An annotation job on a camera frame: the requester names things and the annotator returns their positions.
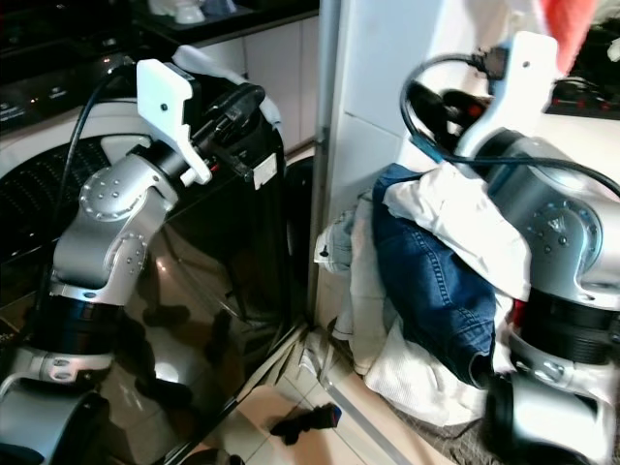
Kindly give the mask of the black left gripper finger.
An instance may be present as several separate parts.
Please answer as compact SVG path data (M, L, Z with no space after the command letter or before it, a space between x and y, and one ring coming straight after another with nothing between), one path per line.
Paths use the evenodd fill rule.
M229 146L216 143L211 152L218 168L227 167L236 177L242 178L242 180L252 180L253 169L249 168L244 160L244 156L248 154L247 146L244 143L234 143Z
M233 125L244 125L252 119L254 112L261 110L266 92L260 85L242 83L220 97L220 121Z

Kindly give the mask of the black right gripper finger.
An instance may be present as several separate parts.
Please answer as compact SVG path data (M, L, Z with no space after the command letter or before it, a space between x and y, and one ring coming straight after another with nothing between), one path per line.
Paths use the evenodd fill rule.
M404 88L400 115L409 133L421 124L430 133L447 132L447 107L440 94L426 88L420 81L412 81Z

